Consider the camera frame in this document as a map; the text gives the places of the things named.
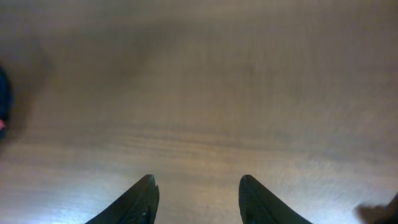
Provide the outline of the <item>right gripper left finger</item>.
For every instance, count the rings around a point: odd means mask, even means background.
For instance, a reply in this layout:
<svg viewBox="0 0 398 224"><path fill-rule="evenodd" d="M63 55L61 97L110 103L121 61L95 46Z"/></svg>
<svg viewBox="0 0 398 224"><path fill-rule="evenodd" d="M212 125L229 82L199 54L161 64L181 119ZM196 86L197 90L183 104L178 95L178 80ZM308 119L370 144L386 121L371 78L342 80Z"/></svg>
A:
<svg viewBox="0 0 398 224"><path fill-rule="evenodd" d="M159 199L155 177L147 174L86 224L154 224Z"/></svg>

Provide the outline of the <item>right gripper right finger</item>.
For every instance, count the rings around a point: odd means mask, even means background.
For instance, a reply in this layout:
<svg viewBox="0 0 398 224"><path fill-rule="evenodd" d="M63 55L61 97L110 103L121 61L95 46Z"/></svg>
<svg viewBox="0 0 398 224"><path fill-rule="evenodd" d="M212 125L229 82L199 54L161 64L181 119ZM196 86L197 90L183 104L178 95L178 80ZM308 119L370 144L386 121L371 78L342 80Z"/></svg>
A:
<svg viewBox="0 0 398 224"><path fill-rule="evenodd" d="M242 176L238 196L244 224L311 224L251 175Z"/></svg>

